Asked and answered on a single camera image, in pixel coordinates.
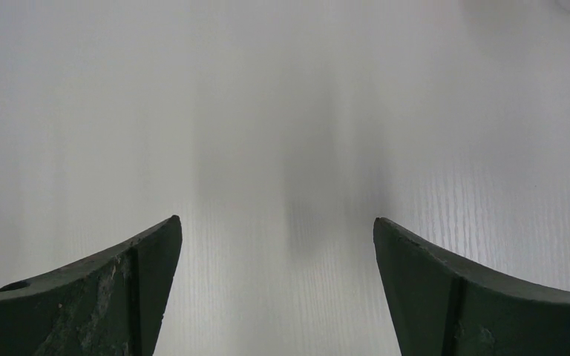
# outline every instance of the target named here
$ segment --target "table surface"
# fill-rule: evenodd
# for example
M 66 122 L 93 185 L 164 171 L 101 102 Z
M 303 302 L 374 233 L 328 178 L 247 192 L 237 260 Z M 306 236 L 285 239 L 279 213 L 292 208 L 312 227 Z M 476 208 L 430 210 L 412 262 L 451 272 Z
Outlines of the table surface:
M 570 13 L 0 2 L 0 286 L 172 214 L 157 355 L 399 355 L 377 216 L 570 291 Z

